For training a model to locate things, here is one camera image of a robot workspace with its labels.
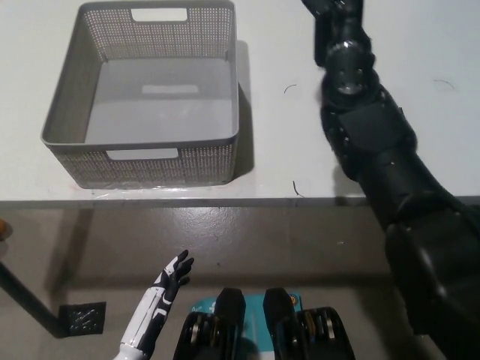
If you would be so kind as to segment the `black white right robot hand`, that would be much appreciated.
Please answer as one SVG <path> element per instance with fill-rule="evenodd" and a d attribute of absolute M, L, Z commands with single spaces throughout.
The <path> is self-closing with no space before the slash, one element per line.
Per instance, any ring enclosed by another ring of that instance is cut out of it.
<path fill-rule="evenodd" d="M 354 17 L 362 23 L 363 0 L 302 0 L 301 2 L 315 19 L 315 39 L 317 41 L 331 40 L 338 23 L 347 16 Z"/>

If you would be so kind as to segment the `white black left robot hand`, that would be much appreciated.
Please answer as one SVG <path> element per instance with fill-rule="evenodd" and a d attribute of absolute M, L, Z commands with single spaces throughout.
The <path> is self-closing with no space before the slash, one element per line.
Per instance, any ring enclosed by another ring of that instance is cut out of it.
<path fill-rule="evenodd" d="M 168 263 L 145 291 L 123 334 L 117 359 L 150 359 L 179 289 L 190 280 L 194 258 L 187 250 Z"/>

